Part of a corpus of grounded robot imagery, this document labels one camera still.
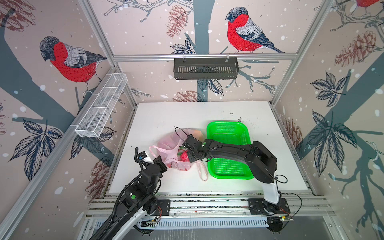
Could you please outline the pink plastic bag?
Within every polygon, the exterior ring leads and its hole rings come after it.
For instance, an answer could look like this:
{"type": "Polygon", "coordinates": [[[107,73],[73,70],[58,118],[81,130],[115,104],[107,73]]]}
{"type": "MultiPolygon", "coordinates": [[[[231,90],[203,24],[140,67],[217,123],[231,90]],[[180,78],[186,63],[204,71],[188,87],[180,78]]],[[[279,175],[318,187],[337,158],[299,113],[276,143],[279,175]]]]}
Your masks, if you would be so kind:
{"type": "Polygon", "coordinates": [[[201,162],[190,162],[188,149],[183,147],[183,142],[188,135],[193,135],[198,140],[203,139],[203,133],[196,129],[181,129],[163,136],[156,145],[149,146],[149,152],[153,157],[160,156],[162,162],[171,169],[188,171],[196,165],[200,179],[206,182],[209,178],[207,167],[201,162]]]}

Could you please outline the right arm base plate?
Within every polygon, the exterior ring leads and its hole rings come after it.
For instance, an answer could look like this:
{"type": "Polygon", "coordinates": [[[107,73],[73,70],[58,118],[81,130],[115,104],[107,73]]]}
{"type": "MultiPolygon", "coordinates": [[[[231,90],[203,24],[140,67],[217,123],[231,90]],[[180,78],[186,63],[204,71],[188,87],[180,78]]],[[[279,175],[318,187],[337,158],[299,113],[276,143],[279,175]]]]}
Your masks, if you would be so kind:
{"type": "Polygon", "coordinates": [[[291,214],[287,200],[284,198],[280,198],[276,205],[265,201],[265,199],[248,199],[248,204],[252,215],[273,216],[291,214]]]}

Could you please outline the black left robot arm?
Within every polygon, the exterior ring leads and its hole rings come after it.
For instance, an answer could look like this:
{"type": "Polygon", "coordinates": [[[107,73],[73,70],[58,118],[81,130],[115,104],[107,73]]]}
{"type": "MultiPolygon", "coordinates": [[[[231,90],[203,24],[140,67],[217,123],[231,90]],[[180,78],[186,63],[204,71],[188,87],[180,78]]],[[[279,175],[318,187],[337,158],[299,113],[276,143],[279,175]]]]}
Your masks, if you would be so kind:
{"type": "Polygon", "coordinates": [[[120,192],[111,215],[91,239],[116,240],[124,231],[129,231],[143,215],[153,213],[158,200],[155,194],[166,171],[167,167],[162,161],[145,165],[120,192]]]}

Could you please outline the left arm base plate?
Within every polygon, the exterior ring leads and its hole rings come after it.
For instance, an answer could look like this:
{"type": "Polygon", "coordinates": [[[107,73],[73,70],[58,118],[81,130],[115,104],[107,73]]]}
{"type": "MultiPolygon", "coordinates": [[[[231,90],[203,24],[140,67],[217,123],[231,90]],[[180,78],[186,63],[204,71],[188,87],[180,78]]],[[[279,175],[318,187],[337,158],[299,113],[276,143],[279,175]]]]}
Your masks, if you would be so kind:
{"type": "Polygon", "coordinates": [[[145,210],[147,211],[146,215],[156,217],[169,216],[171,208],[170,205],[170,200],[157,200],[156,202],[152,201],[145,207],[145,210]]]}

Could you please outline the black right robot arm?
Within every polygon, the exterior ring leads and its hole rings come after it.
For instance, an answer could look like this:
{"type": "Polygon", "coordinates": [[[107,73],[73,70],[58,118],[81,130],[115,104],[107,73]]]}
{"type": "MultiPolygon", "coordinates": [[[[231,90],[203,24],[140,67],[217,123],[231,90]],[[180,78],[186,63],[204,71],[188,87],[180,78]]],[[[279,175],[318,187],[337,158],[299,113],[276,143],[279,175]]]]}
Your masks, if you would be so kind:
{"type": "Polygon", "coordinates": [[[201,142],[188,135],[183,147],[187,149],[191,163],[227,159],[246,164],[254,178],[262,183],[265,205],[277,206],[280,202],[281,193],[278,191],[275,176],[277,158],[262,143],[254,141],[251,145],[232,145],[211,139],[201,142]]]}

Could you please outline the red dragon fruit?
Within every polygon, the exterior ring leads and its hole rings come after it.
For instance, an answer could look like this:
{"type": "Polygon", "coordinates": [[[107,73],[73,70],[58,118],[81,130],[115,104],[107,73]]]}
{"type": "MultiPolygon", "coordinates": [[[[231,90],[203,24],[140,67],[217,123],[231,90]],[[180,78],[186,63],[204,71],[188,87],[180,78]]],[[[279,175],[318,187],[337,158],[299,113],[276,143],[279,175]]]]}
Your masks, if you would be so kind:
{"type": "Polygon", "coordinates": [[[188,151],[179,152],[178,157],[180,162],[190,162],[188,157],[188,151]]]}

